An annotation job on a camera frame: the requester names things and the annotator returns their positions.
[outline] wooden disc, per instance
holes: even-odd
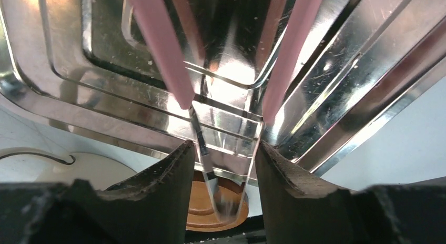
[[[235,182],[218,177],[218,185],[221,193],[236,201],[240,200],[243,188]],[[194,172],[192,191],[190,193],[189,212],[187,215],[187,230],[200,232],[217,232],[234,228],[243,223],[248,217],[248,199],[244,199],[241,212],[236,221],[232,223],[220,222],[214,213],[210,202],[209,193],[201,172]]]

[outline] stainless steel tray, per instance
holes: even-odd
[[[165,90],[125,0],[0,1],[3,105],[157,158],[193,138],[188,113]],[[324,0],[287,99],[262,138],[322,175],[443,76],[442,1]],[[166,5],[197,93],[194,106],[217,173],[237,179],[261,133],[261,98],[293,0],[274,4],[283,10],[272,29],[271,0],[186,2],[196,28],[180,20],[185,0]],[[427,45],[427,36],[436,45]],[[401,76],[410,54],[425,49]]]

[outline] pink stick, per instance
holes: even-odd
[[[296,0],[294,4],[263,98],[263,120],[267,125],[274,123],[274,118],[290,84],[297,58],[310,33],[321,3],[322,0]]]
[[[182,109],[188,109],[195,92],[184,64],[184,55],[164,0],[130,0],[136,22],[150,48],[167,89]]]

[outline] pink chopstick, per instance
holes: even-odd
[[[279,54],[263,98],[263,120],[274,123],[302,46],[310,33],[322,0],[296,0],[288,26],[280,44]]]
[[[167,89],[182,109],[189,109],[195,92],[164,0],[130,0],[130,3]]]

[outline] shiny metal surface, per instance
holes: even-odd
[[[324,1],[307,51],[312,53],[348,1]],[[161,158],[182,140],[192,139],[193,133],[187,111],[164,90],[150,54],[123,38],[123,2],[1,0],[2,104],[50,126]],[[234,5],[241,8],[240,2]],[[234,12],[245,15],[240,10]],[[318,27],[321,22],[325,29]],[[238,38],[245,38],[245,31]],[[227,72],[240,71],[245,64],[238,62],[242,46],[228,45],[225,59],[232,62],[220,64]],[[213,49],[221,51],[218,45]],[[256,98],[261,87],[243,89],[208,76],[203,82],[202,73],[193,70],[191,76],[197,79],[200,97],[194,107],[216,173],[245,175],[253,141],[260,134]]]
[[[389,71],[445,16],[446,7],[438,0],[361,0],[336,36],[327,40],[329,44],[312,68],[298,74],[275,125],[264,138],[288,159],[307,170],[318,169],[322,175],[329,165],[319,167],[333,151],[342,148],[346,154],[354,149],[343,148],[343,140],[353,136],[352,130],[372,122],[368,111],[383,110],[390,104],[364,99],[367,93],[392,94],[413,84],[405,81],[408,78],[421,77],[393,76],[398,84],[381,85],[391,76]],[[348,115],[364,106],[368,111],[362,115]]]
[[[322,176],[446,75],[446,18],[299,161]]]
[[[364,102],[366,94],[445,17],[442,1],[324,0],[287,100],[262,138],[305,169],[326,171],[342,158],[335,153],[354,148],[346,142],[376,117],[364,114],[389,106],[384,100]],[[125,0],[0,2],[2,105],[32,120],[158,158],[194,138],[188,111],[165,90]],[[261,133],[263,90],[292,2],[166,0],[218,175],[241,182],[248,174],[245,166]],[[270,9],[281,12],[280,18]],[[426,68],[434,64],[430,59]],[[411,73],[403,77],[411,80],[399,79],[404,86],[392,89],[407,90],[430,75]],[[355,108],[361,110],[357,124],[348,115]],[[340,124],[347,125],[336,137]],[[363,133],[370,136],[373,130]],[[201,168],[197,162],[196,169]],[[255,170],[250,177],[255,179]]]

